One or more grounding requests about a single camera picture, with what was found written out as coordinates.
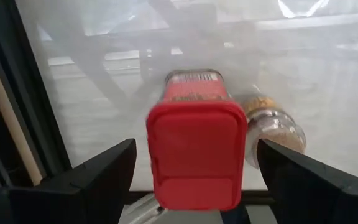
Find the spice jar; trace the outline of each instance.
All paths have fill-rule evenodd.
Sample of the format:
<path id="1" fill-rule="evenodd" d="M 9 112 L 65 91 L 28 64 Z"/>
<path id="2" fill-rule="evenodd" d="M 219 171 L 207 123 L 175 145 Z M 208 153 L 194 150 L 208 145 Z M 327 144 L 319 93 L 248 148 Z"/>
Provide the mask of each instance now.
<path id="1" fill-rule="evenodd" d="M 259 168 L 257 146 L 259 139 L 268 139 L 299 153 L 305 152 L 306 137 L 301 127 L 271 97 L 238 95 L 234 99 L 241 105 L 248 121 L 246 161 Z"/>
<path id="2" fill-rule="evenodd" d="M 241 199 L 247 120 L 215 70 L 179 70 L 146 121 L 154 193 L 173 210 L 229 210 Z"/>

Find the plastic container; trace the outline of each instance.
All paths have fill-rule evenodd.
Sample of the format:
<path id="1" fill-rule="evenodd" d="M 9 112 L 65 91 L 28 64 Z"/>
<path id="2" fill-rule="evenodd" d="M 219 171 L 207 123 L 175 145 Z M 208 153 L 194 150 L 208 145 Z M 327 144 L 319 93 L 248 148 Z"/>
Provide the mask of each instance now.
<path id="1" fill-rule="evenodd" d="M 260 94 L 234 97 L 248 119 L 246 161 L 259 168 L 257 146 L 259 139 L 269 139 L 299 153 L 305 153 L 306 136 L 293 118 L 268 96 Z"/>
<path id="2" fill-rule="evenodd" d="M 146 126 L 161 206 L 229 210 L 238 204 L 247 121 L 219 72 L 170 73 Z"/>

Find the red lid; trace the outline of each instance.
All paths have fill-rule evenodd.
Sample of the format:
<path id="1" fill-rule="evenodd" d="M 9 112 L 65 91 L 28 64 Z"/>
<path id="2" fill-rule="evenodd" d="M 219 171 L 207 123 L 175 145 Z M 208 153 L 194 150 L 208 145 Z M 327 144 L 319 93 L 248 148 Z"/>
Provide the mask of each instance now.
<path id="1" fill-rule="evenodd" d="M 157 104 L 147 119 L 154 191 L 163 207 L 228 210 L 241 197 L 247 121 L 233 101 Z"/>

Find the clear plastic jar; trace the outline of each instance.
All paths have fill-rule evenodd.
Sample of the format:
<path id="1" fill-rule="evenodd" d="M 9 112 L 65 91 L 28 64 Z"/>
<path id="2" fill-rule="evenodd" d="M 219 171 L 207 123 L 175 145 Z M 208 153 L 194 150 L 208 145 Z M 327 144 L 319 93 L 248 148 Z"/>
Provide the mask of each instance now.
<path id="1" fill-rule="evenodd" d="M 259 139 L 269 139 L 299 153 L 305 152 L 306 136 L 293 118 L 271 98 L 264 95 L 238 95 L 234 99 L 247 116 L 246 161 L 259 168 Z"/>

